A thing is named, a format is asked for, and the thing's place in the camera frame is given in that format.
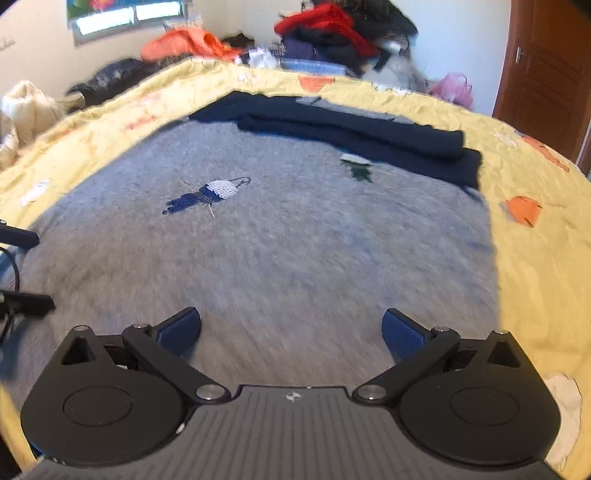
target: white wall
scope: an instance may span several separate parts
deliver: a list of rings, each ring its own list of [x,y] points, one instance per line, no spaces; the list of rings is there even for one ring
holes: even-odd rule
[[[428,77],[465,73],[474,110],[491,115],[501,82],[511,0],[396,0],[418,28],[417,67]]]
[[[257,44],[277,37],[280,10],[298,11],[299,0],[227,0],[228,30],[242,30]],[[475,110],[490,115],[501,81],[511,0],[395,0],[418,28],[417,67],[433,79],[465,73]]]
[[[206,28],[226,33],[225,4],[196,0]],[[30,80],[46,95],[59,97],[75,83],[87,80],[104,65],[138,57],[142,46],[164,33],[143,28],[80,47],[67,29],[66,0],[19,0],[0,17],[0,38],[16,43],[0,51],[0,95],[20,80]]]

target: yellow bedsheet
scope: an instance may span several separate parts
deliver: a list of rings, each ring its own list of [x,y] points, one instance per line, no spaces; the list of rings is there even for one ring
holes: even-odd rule
[[[591,184],[568,160],[535,147],[495,119],[344,77],[323,81],[189,60],[101,107],[63,120],[39,138],[16,166],[0,174],[0,218],[29,227],[62,195],[132,145],[232,90],[319,95],[439,129],[464,130],[466,146],[483,153],[480,185],[496,246],[500,326],[515,335],[543,377],[564,373],[577,381],[583,428],[562,474],[572,480],[590,474],[591,456],[585,452],[591,451]],[[44,180],[49,180],[47,190],[21,206],[21,198]],[[509,207],[522,215],[521,222],[507,212],[505,202],[511,199]],[[5,408],[10,412],[11,405],[1,394],[0,431],[16,445],[22,433],[5,421]]]

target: folded navy garment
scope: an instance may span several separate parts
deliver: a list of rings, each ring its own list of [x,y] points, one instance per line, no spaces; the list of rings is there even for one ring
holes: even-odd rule
[[[324,141],[370,160],[478,189],[482,155],[463,148],[462,131],[319,109],[297,100],[232,92],[190,117],[199,122],[236,122],[244,131]]]

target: window frame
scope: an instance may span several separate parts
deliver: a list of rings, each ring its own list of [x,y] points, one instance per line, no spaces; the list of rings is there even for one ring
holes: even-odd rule
[[[180,6],[180,15],[169,15],[167,17],[158,17],[158,18],[149,18],[147,20],[138,20],[138,14],[136,11],[137,5],[132,7],[125,7],[125,8],[132,8],[134,10],[134,22],[132,24],[125,24],[125,25],[117,25],[116,27],[109,27],[103,30],[99,30],[96,32],[88,33],[83,35],[80,32],[80,28],[78,27],[77,20],[70,20],[68,22],[68,28],[72,30],[72,35],[74,37],[74,46],[79,47],[81,45],[85,45],[87,43],[102,40],[103,38],[112,37],[114,35],[120,35],[122,33],[133,32],[136,30],[140,30],[142,28],[154,28],[154,27],[162,27],[165,22],[167,21],[182,21],[187,19],[187,4],[183,0],[155,0],[153,2],[147,2],[138,5],[153,5],[153,4],[162,4],[168,3],[170,1],[176,2]]]

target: metal screw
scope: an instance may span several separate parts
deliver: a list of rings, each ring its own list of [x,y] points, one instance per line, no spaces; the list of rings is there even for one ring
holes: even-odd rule
[[[357,394],[365,400],[381,400],[386,396],[386,389],[381,385],[364,385],[359,387]]]
[[[221,385],[208,384],[199,387],[195,393],[202,400],[217,400],[223,397],[226,390]]]

